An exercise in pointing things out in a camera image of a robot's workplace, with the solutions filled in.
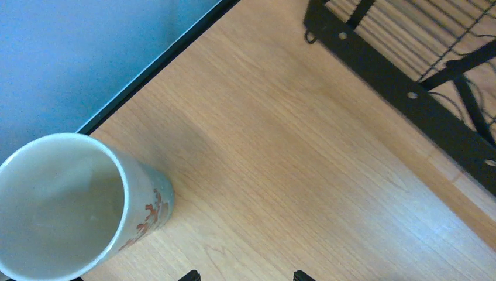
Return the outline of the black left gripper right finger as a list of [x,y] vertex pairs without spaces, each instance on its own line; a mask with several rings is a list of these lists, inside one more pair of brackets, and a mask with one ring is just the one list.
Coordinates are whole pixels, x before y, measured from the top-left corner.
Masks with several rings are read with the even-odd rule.
[[310,275],[302,270],[297,270],[294,272],[293,281],[315,281]]

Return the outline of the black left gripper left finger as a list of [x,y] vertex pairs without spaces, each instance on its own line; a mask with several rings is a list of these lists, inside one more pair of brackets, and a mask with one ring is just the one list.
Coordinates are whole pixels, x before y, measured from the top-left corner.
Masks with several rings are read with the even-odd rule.
[[191,270],[189,271],[186,275],[184,275],[182,278],[180,278],[178,281],[200,281],[201,280],[201,275],[197,270]]

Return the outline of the tall patterned ceramic cup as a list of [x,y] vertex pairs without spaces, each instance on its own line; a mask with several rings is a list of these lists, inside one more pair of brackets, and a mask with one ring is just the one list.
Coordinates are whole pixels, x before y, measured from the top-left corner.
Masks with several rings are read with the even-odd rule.
[[90,136],[56,133],[1,164],[1,272],[73,280],[164,225],[164,174]]

